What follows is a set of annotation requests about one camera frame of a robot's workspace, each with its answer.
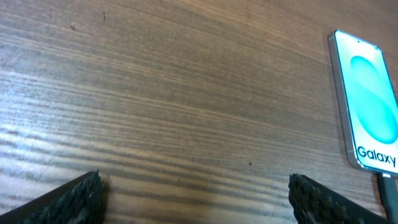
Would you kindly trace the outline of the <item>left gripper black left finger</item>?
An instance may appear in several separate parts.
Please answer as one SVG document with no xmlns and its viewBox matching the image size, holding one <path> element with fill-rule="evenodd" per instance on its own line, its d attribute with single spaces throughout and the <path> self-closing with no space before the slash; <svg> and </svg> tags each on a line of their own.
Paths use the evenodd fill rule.
<svg viewBox="0 0 398 224">
<path fill-rule="evenodd" d="M 103 197 L 99 171 L 90 171 L 2 214 L 1 223 L 102 223 Z"/>
</svg>

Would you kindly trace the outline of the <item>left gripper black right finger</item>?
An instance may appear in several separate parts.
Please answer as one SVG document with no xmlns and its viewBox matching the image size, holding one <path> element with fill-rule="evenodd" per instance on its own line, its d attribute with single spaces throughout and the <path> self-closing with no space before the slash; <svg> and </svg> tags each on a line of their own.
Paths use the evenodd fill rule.
<svg viewBox="0 0 398 224">
<path fill-rule="evenodd" d="M 301 174 L 289 178 L 289 202 L 298 224 L 388 224 L 389 221 Z"/>
</svg>

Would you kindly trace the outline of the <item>turquoise screen Galaxy smartphone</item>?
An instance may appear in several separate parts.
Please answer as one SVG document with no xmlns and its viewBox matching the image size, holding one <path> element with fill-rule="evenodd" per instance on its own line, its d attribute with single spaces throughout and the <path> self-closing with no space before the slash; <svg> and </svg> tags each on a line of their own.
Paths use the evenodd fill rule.
<svg viewBox="0 0 398 224">
<path fill-rule="evenodd" d="M 348 160 L 397 175 L 397 100 L 382 49 L 342 30 L 328 45 Z"/>
</svg>

